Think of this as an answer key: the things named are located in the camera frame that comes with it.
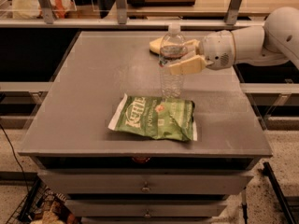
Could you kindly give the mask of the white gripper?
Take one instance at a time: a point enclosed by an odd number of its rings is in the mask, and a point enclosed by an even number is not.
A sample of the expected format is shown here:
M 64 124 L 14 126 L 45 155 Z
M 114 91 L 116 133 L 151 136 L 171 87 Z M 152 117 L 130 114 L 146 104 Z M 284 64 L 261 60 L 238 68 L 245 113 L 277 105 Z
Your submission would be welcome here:
M 200 41 L 188 40 L 184 43 L 188 51 L 198 50 Z M 206 35 L 201 40 L 200 55 L 168 66 L 171 75 L 200 73 L 206 67 L 211 70 L 230 68 L 235 62 L 235 42 L 233 33 L 223 30 Z

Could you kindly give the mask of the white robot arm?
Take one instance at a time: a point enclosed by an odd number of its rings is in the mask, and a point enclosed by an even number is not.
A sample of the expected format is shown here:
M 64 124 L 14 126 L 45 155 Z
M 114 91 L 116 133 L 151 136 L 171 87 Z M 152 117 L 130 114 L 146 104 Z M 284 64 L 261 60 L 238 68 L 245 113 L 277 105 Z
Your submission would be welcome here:
M 239 63 L 272 66 L 287 61 L 299 68 L 299 10 L 294 7 L 274 10 L 263 26 L 210 33 L 199 42 L 196 55 L 180 59 L 168 69 L 171 75 L 188 75 Z

